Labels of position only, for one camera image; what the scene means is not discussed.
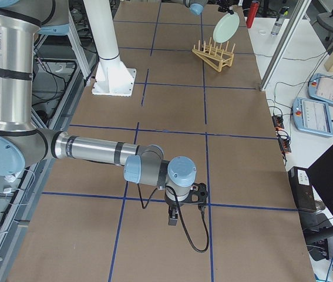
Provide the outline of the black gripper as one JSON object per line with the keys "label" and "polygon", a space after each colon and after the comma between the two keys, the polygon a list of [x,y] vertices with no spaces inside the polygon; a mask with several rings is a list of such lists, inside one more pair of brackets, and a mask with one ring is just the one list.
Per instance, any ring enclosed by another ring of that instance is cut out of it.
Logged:
{"label": "black gripper", "polygon": [[[171,190],[167,187],[165,190],[164,199],[169,205],[169,226],[176,226],[179,218],[179,211],[176,207],[175,197]],[[207,186],[204,183],[193,183],[187,197],[183,200],[179,199],[179,205],[184,204],[196,204],[196,205],[206,205],[207,204]]]}
{"label": "black gripper", "polygon": [[218,11],[228,12],[230,15],[233,15],[233,4],[233,0],[217,0]]}

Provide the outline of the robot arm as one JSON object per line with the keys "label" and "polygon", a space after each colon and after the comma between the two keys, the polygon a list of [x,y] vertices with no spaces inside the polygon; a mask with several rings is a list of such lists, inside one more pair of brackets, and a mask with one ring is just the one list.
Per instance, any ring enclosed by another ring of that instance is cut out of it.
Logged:
{"label": "robot arm", "polygon": [[51,158],[108,163],[122,166],[129,182],[164,190],[169,224],[182,221],[184,204],[204,211],[207,189],[196,183],[196,165],[188,157],[165,160],[156,145],[72,136],[32,123],[33,44],[42,28],[69,32],[67,1],[0,1],[0,176]]}
{"label": "robot arm", "polygon": [[233,11],[233,3],[234,1],[231,0],[215,0],[215,1],[208,1],[208,0],[172,0],[174,3],[181,4],[188,8],[191,13],[194,15],[200,15],[205,8],[205,6],[209,3],[218,5],[218,11],[229,13],[230,15],[234,14]]}

